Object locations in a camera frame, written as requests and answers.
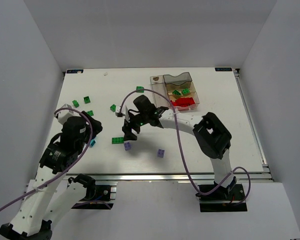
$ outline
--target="blue lego brick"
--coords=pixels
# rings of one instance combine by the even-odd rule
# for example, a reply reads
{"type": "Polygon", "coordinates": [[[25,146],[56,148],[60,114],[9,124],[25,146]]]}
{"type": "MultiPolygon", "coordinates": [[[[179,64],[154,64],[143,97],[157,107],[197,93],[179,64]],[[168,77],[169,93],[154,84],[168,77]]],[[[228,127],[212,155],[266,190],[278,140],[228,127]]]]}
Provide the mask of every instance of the blue lego brick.
{"type": "Polygon", "coordinates": [[[165,155],[165,150],[159,149],[156,156],[159,158],[163,158],[165,155]]]}
{"type": "Polygon", "coordinates": [[[126,151],[129,151],[129,150],[131,150],[131,144],[130,144],[130,142],[125,142],[124,144],[123,144],[123,146],[124,146],[124,150],[126,150],[126,151]]]}
{"type": "Polygon", "coordinates": [[[96,140],[92,139],[90,142],[90,147],[92,148],[96,144],[96,140]]]}

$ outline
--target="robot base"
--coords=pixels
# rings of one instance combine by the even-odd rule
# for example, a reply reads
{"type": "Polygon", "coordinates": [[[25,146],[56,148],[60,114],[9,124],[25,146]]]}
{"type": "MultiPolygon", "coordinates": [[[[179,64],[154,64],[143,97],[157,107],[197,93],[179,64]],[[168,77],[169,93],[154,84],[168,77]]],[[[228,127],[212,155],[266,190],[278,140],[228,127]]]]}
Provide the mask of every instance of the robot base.
{"type": "MultiPolygon", "coordinates": [[[[201,192],[209,192],[214,184],[204,184],[198,186],[201,192]]],[[[200,199],[200,212],[247,212],[246,202],[237,205],[245,197],[245,191],[242,184],[235,184],[229,194],[222,191],[215,191],[208,196],[196,194],[200,199]]]]}

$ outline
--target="purple lego brick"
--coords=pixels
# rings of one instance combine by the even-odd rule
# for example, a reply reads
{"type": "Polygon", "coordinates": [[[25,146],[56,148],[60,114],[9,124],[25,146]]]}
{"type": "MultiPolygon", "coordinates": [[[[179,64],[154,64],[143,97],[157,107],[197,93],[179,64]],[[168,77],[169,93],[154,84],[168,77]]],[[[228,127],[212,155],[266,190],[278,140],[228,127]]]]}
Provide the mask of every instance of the purple lego brick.
{"type": "Polygon", "coordinates": [[[159,157],[159,158],[163,158],[164,155],[165,155],[165,150],[159,149],[159,150],[158,150],[158,153],[157,153],[156,155],[157,155],[157,157],[159,157]]]}
{"type": "Polygon", "coordinates": [[[131,149],[131,144],[128,141],[124,142],[123,146],[124,146],[124,150],[126,150],[126,151],[129,151],[131,149]]]}

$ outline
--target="black label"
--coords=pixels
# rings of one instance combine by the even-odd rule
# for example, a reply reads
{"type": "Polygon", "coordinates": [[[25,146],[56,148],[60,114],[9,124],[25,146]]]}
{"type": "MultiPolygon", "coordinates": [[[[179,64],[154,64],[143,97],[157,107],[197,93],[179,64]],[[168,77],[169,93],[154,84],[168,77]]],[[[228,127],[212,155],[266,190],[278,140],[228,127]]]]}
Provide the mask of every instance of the black label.
{"type": "Polygon", "coordinates": [[[231,67],[215,67],[216,72],[232,72],[231,67]]]}
{"type": "Polygon", "coordinates": [[[66,71],[67,74],[82,74],[83,72],[83,69],[70,69],[66,71]]]}

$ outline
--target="transparent container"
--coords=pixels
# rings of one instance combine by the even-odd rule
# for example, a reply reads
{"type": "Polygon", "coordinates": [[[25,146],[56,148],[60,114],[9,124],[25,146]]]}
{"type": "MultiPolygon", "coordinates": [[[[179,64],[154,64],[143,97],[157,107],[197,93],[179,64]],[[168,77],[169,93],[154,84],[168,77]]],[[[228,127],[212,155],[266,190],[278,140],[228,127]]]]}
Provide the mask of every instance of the transparent container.
{"type": "MultiPolygon", "coordinates": [[[[167,97],[179,111],[194,110],[199,105],[199,98],[189,72],[181,73],[178,76],[160,75],[150,77],[151,89],[167,97]]],[[[171,105],[161,96],[153,93],[154,104],[169,107],[171,105]]]]}

